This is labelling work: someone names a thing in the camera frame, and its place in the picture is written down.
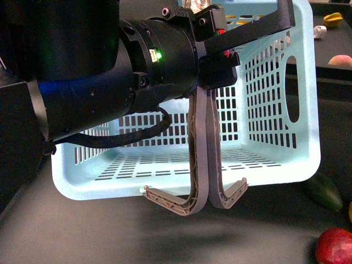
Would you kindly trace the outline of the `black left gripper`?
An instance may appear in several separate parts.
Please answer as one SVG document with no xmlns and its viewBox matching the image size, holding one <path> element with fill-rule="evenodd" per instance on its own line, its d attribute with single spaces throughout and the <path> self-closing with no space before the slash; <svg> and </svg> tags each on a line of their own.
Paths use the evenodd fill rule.
<svg viewBox="0 0 352 264">
<path fill-rule="evenodd" d="M 229 49 L 295 26 L 293 3 L 284 0 L 277 2 L 275 12 L 229 31 L 220 5 L 193 13 L 177 1 L 165 1 L 164 12 L 164 84 L 169 90 L 233 85 L 239 57 Z"/>
</svg>

